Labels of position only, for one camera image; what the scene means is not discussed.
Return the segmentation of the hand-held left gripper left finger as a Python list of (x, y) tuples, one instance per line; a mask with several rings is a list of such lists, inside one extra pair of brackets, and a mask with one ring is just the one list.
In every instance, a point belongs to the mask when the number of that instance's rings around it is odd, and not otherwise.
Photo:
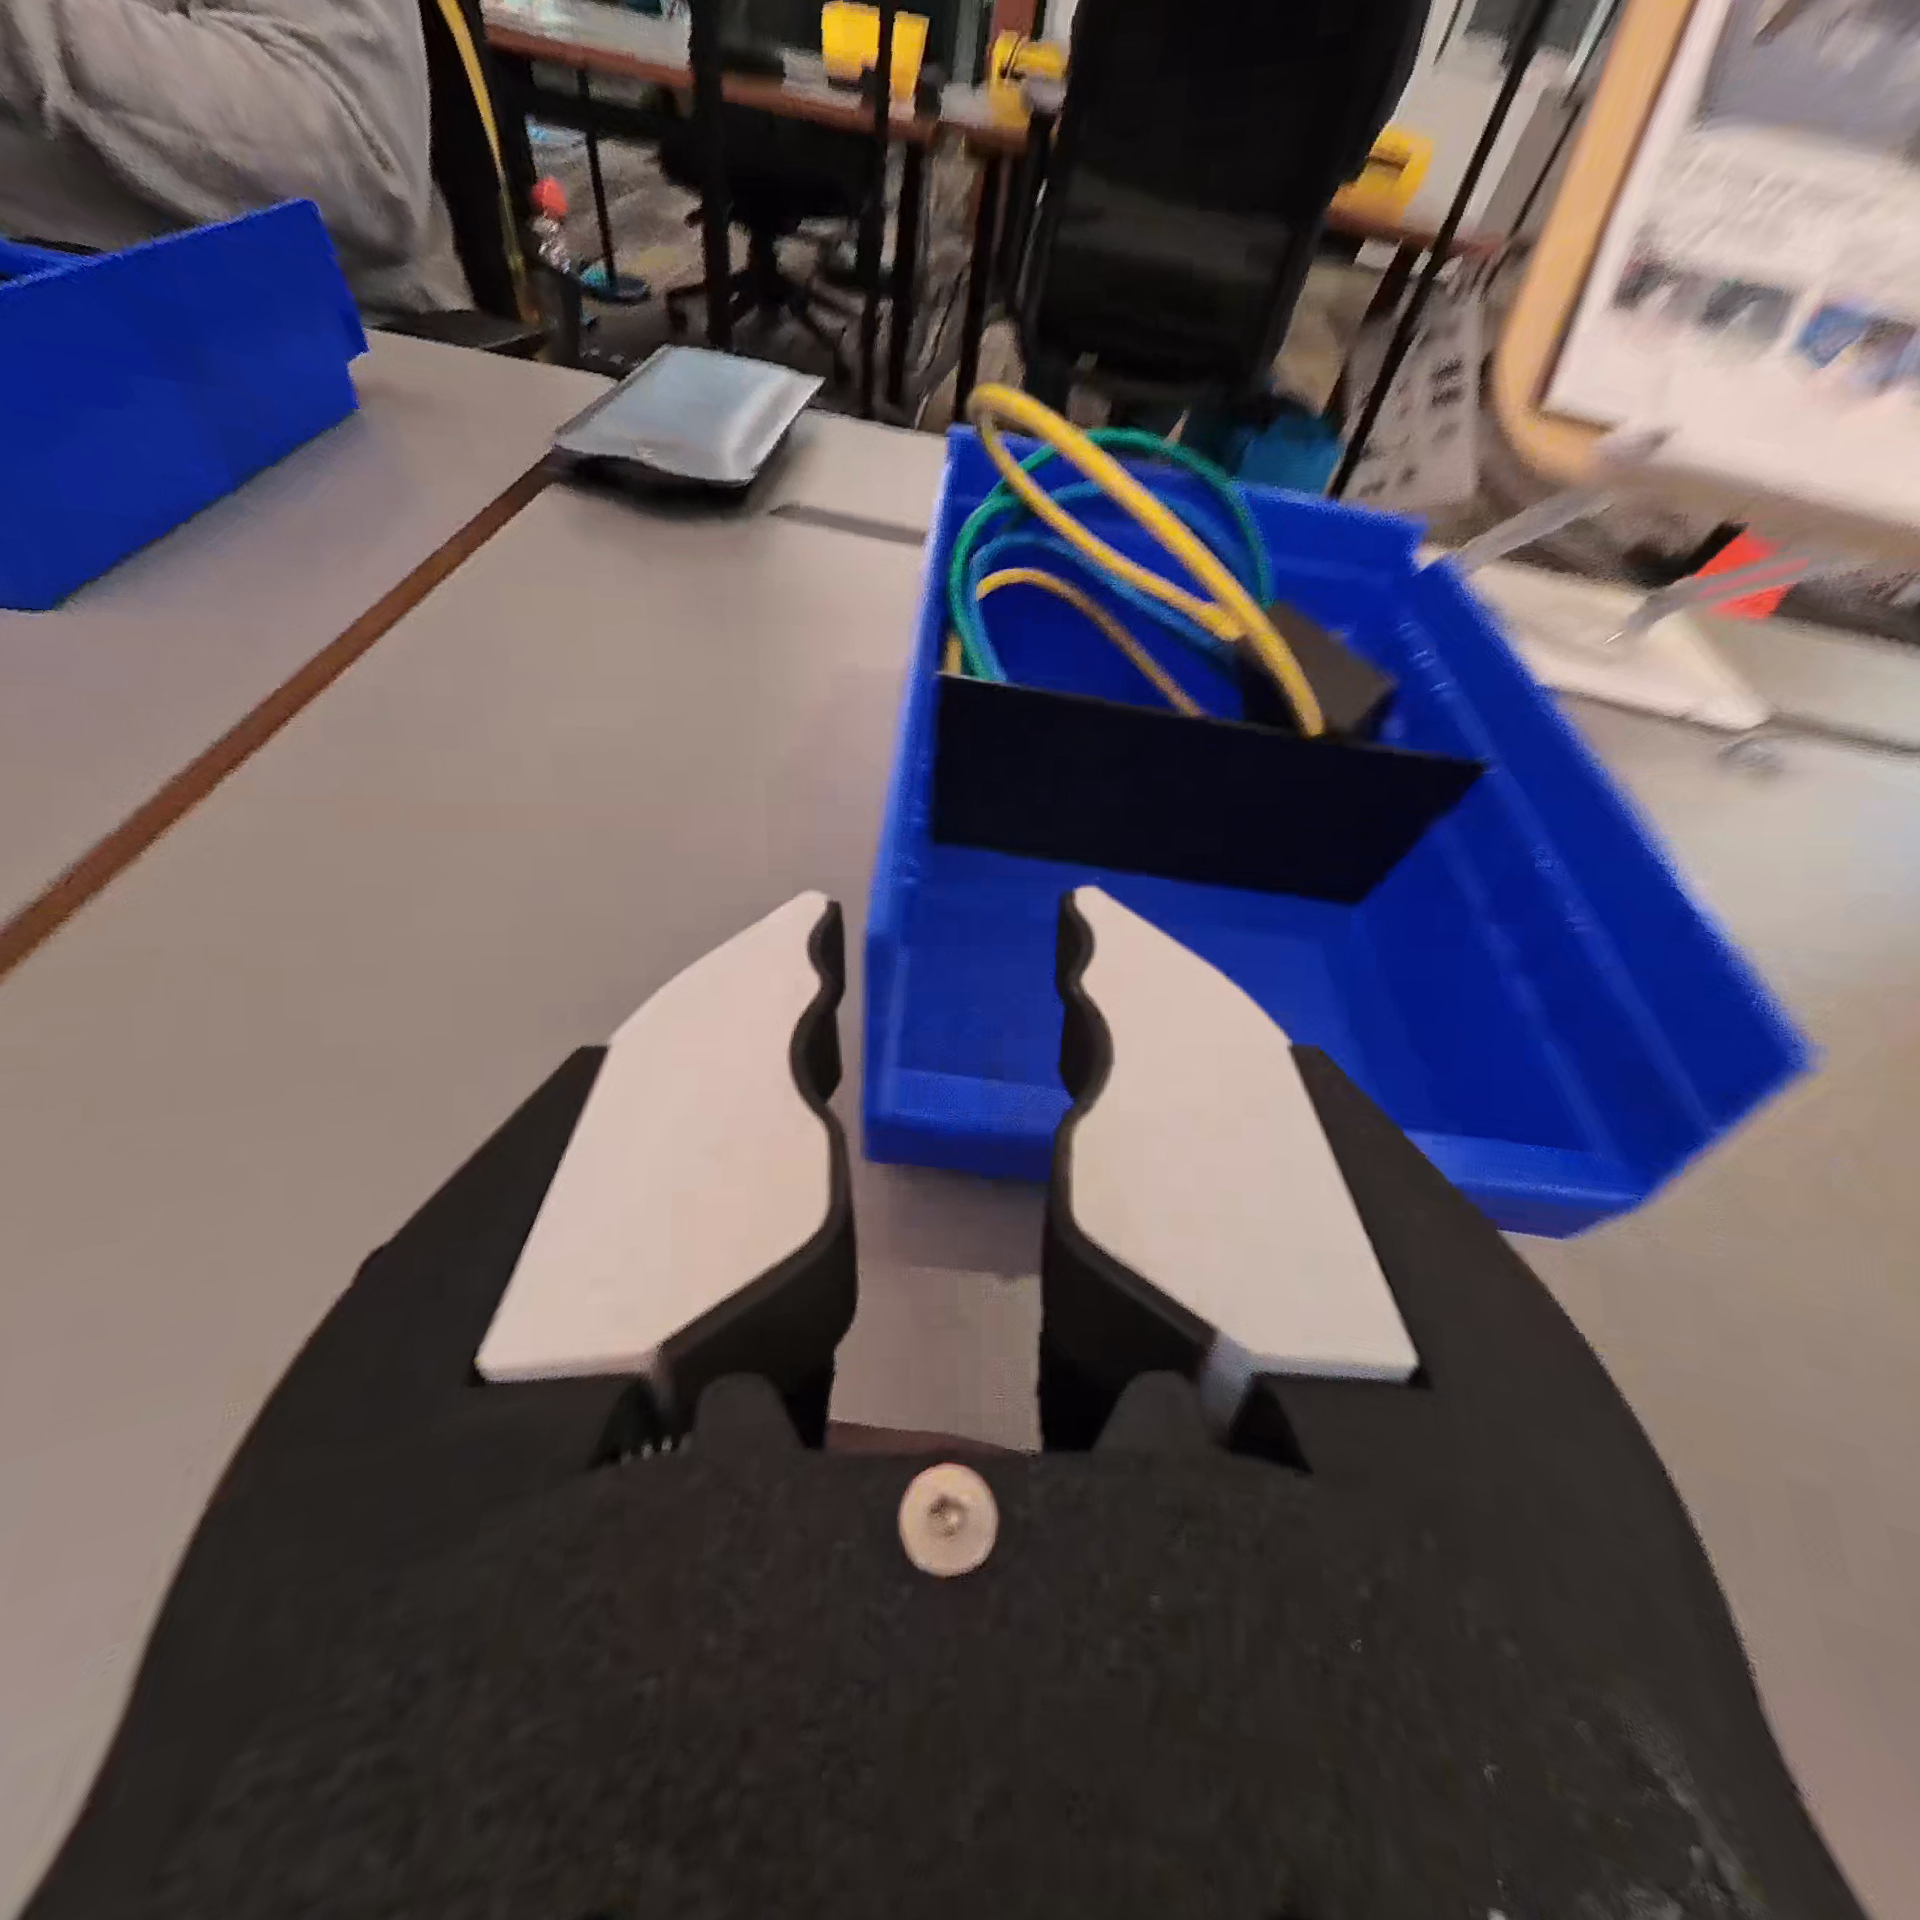
[(628, 1379), (648, 1442), (718, 1379), (766, 1379), (820, 1444), (857, 1312), (838, 1014), (847, 924), (796, 894), (607, 1043), (474, 1364), (491, 1386)]

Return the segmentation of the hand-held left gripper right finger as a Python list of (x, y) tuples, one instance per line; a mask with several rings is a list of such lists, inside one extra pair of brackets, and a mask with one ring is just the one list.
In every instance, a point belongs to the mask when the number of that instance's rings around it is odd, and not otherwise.
[(1101, 884), (1061, 899), (1040, 1442), (1091, 1450), (1168, 1377), (1223, 1450), (1423, 1412), (1423, 1359), (1297, 1046)]

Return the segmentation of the black network switch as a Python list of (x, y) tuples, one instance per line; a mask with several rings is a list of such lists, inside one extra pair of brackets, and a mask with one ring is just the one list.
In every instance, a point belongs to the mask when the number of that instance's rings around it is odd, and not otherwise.
[[(1327, 733), (1341, 740), (1378, 740), (1396, 707), (1400, 680), (1358, 652), (1347, 634), (1324, 626), (1291, 602), (1268, 602), (1266, 617), (1316, 692)], [(1301, 732), (1297, 712), (1283, 682), (1251, 647), (1244, 652), (1237, 662), (1237, 694), (1240, 720), (1283, 733)]]

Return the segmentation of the blue plastic bin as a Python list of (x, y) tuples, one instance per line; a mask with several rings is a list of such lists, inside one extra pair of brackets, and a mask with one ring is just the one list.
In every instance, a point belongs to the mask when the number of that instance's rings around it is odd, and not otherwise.
[[(1378, 744), (1471, 757), (1471, 794), (1354, 906), (940, 846), (933, 720), (950, 574), (998, 482), (954, 427), (926, 537), (868, 890), (864, 1146), (874, 1162), (1046, 1179), (1066, 1113), (1057, 906), (1103, 884), (1327, 1052), (1498, 1226), (1573, 1237), (1644, 1206), (1811, 1064), (1811, 1046), (1458, 569), (1408, 519), (1250, 487), (1268, 570), (1191, 470), (1134, 463), (1268, 600), (1400, 680)], [(1057, 566), (1197, 702), (1237, 664)], [(1006, 680), (1174, 712), (1077, 604), (1018, 583), (984, 626)]]
[(4, 607), (53, 610), (357, 412), (308, 200), (73, 253), (4, 239)]

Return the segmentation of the black bin divider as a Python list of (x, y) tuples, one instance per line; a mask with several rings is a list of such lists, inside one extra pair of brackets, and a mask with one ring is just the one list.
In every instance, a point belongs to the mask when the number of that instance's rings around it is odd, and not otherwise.
[(1364, 903), (1477, 784), (1471, 757), (937, 676), (940, 846)]

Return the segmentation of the grey pouch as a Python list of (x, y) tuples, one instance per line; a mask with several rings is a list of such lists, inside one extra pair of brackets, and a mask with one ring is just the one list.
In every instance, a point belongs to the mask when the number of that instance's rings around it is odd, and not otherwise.
[(548, 452), (567, 466), (737, 494), (754, 484), (824, 386), (820, 373), (670, 342), (567, 420)]

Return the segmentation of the orange striped traffic cone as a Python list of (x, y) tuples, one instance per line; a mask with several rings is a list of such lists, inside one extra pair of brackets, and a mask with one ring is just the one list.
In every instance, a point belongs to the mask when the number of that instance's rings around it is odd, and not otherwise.
[(1728, 620), (1771, 617), (1787, 592), (1807, 574), (1807, 557), (1776, 539), (1737, 529), (1694, 570), (1698, 583), (1734, 583), (1734, 592), (1711, 596), (1707, 604)]

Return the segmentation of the white printed paper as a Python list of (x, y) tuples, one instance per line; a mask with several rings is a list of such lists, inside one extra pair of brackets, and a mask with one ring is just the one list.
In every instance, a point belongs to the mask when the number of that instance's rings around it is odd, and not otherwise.
[(1388, 514), (1447, 514), (1477, 492), (1483, 452), (1483, 296), (1430, 296), (1347, 497)]

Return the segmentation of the black office chair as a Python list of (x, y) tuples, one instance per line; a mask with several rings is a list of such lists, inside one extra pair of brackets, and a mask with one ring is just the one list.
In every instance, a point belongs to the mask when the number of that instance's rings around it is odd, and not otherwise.
[(1427, 2), (1081, 2), (1021, 267), (1024, 386), (1064, 412), (1264, 390)]

